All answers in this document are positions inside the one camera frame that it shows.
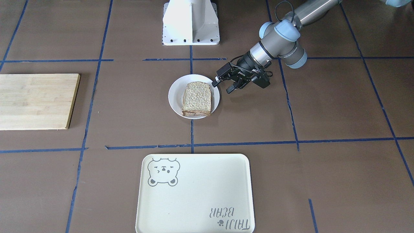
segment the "bear face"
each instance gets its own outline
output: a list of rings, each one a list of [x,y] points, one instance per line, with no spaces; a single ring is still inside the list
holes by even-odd
[[[180,163],[176,159],[152,159],[152,161],[148,163],[148,184],[150,186],[155,186],[158,183],[168,183],[170,186],[175,186],[178,182],[177,173],[179,169]]]

